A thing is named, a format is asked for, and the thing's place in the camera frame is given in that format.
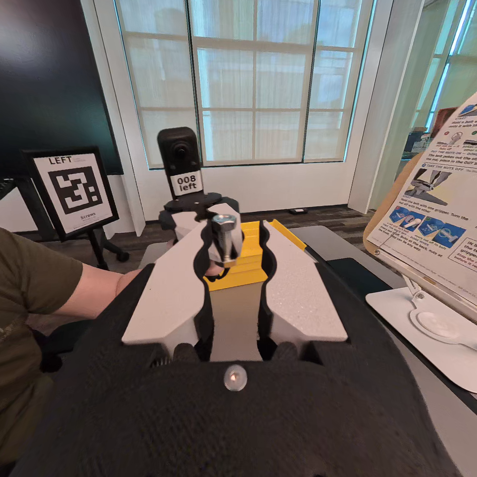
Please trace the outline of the black framed marker sign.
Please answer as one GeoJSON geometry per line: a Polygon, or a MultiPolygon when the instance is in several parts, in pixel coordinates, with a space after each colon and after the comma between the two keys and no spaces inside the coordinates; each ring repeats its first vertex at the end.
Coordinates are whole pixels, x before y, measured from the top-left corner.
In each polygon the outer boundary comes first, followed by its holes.
{"type": "Polygon", "coordinates": [[[119,219],[98,146],[20,152],[61,241],[119,219]]]}

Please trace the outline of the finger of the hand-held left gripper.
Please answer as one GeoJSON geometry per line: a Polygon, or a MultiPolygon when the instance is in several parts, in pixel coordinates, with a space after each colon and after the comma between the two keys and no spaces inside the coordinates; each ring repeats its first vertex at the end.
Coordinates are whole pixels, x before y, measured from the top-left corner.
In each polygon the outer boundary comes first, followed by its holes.
{"type": "Polygon", "coordinates": [[[212,226],[212,244],[208,249],[209,259],[219,266],[235,266],[241,257],[244,235],[239,226],[232,230],[229,235],[230,255],[229,259],[224,260],[225,243],[221,232],[215,226],[212,226]]]}
{"type": "MultiPolygon", "coordinates": [[[[239,242],[239,212],[236,212],[229,204],[220,203],[209,207],[208,212],[216,214],[230,214],[236,217],[237,225],[232,231],[232,239],[239,242]]],[[[178,241],[182,240],[188,233],[193,230],[200,222],[196,220],[197,213],[193,211],[175,213],[175,235],[178,241]]]]}

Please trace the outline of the narrow side window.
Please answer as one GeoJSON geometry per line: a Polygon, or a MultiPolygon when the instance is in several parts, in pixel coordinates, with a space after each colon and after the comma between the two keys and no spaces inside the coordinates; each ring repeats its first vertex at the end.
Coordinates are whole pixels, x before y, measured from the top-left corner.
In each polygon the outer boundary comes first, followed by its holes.
{"type": "Polygon", "coordinates": [[[449,1],[426,73],[402,160],[410,160],[434,137],[439,110],[461,105],[476,91],[477,2],[449,1]]]}

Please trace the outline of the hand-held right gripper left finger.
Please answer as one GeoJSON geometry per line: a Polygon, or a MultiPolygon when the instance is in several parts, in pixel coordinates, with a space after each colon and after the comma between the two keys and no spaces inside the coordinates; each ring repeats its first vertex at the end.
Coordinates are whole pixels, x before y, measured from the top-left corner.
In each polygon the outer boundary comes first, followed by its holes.
{"type": "Polygon", "coordinates": [[[196,227],[154,262],[122,336],[125,345],[159,343],[170,355],[182,343],[192,345],[200,361],[209,361],[214,318],[208,285],[213,242],[210,221],[196,227]]]}

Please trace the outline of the black sign stand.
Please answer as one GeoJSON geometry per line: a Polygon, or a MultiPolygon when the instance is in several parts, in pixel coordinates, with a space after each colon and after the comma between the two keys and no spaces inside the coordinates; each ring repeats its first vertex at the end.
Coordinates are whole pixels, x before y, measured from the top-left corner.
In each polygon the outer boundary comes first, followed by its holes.
{"type": "Polygon", "coordinates": [[[116,260],[124,263],[130,258],[130,254],[107,239],[104,227],[89,228],[86,231],[86,237],[90,242],[93,254],[97,261],[97,267],[104,271],[109,271],[109,266],[104,259],[104,250],[107,250],[116,256],[116,260]]]}

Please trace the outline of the large gridded window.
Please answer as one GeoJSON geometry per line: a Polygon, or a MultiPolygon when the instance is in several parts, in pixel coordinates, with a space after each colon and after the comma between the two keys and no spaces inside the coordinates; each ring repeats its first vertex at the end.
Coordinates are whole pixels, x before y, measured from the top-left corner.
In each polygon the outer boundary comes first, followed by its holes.
{"type": "Polygon", "coordinates": [[[187,126],[205,167],[343,162],[377,1],[121,0],[149,170],[187,126]]]}

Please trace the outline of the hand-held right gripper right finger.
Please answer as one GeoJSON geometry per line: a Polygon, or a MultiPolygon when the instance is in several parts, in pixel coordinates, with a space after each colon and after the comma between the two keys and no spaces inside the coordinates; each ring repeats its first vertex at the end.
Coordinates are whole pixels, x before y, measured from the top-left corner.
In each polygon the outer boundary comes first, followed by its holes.
{"type": "Polygon", "coordinates": [[[269,361],[282,343],[301,356],[313,342],[344,343],[347,332],[307,245],[277,220],[259,223],[262,284],[257,348],[269,361]]]}

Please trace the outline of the white stand base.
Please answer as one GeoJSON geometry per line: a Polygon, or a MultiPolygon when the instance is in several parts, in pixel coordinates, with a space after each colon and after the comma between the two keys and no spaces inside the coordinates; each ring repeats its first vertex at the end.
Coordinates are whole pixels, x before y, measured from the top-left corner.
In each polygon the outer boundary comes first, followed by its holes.
{"type": "Polygon", "coordinates": [[[476,324],[405,278],[367,303],[452,383],[476,395],[476,324]]]}

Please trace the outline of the yellow bin with black divider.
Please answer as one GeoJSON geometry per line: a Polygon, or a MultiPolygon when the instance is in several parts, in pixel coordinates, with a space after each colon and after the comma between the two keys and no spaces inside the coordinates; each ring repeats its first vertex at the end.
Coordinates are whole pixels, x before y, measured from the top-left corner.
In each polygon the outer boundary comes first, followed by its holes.
{"type": "Polygon", "coordinates": [[[263,250],[259,244],[259,221],[241,224],[244,234],[241,257],[229,272],[218,277],[204,277],[210,291],[264,282],[266,273],[261,267],[263,250]]]}

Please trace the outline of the printed instruction sheet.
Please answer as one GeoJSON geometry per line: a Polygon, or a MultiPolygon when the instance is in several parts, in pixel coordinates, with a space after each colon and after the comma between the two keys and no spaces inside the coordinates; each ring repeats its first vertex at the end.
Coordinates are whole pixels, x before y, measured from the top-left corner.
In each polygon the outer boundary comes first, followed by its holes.
{"type": "Polygon", "coordinates": [[[399,178],[366,242],[464,300],[477,297],[476,93],[399,178]]]}

